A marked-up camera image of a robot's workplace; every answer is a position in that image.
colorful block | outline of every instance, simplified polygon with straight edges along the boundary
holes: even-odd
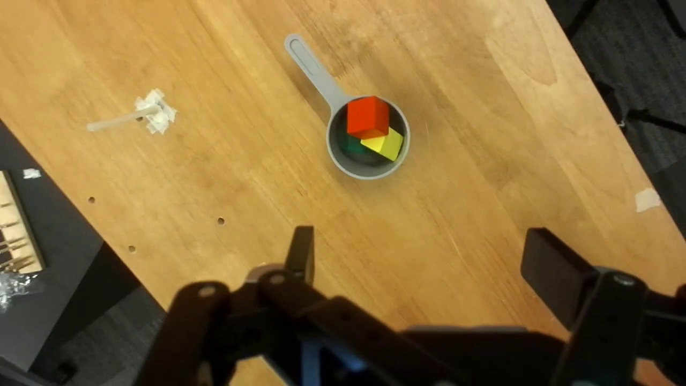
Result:
[[[404,135],[389,127],[389,135],[365,137],[361,143],[389,161],[397,161],[404,148]]]
[[[389,103],[375,97],[355,98],[348,103],[348,135],[382,137],[389,133]]]

yellow block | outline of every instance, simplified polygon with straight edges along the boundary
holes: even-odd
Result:
[[[389,135],[367,137],[361,143],[389,161],[397,161],[404,148],[404,135],[389,127]]]

wood grain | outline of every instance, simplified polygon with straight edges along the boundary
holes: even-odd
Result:
[[[535,224],[656,289],[684,281],[683,235],[665,208],[635,210],[649,180],[543,0],[0,5],[3,120],[166,307],[188,281],[239,287],[300,223],[318,287],[395,328],[561,335],[519,277]],[[405,112],[393,178],[329,161],[289,32],[344,90]],[[178,106],[166,135],[84,128],[152,87]]]

wooden table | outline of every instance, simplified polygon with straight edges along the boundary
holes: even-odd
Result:
[[[283,48],[303,33],[351,94],[404,106],[414,143],[358,181]],[[0,116],[161,304],[239,287],[318,229],[318,287],[395,328],[525,324],[561,335],[519,277],[552,228],[594,264],[674,294],[686,249],[544,0],[15,1],[0,13]],[[161,87],[166,135],[88,133]]]

measuring cup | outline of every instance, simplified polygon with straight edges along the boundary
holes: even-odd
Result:
[[[405,137],[397,161],[389,161],[372,150],[356,154],[348,151],[348,103],[362,97],[346,94],[298,33],[289,33],[285,38],[285,48],[297,60],[307,79],[318,87],[321,98],[329,103],[331,117],[326,124],[326,150],[335,164],[344,173],[358,180],[379,180],[400,170],[409,150],[409,124],[404,112],[395,103],[385,98],[389,103],[390,127]]]

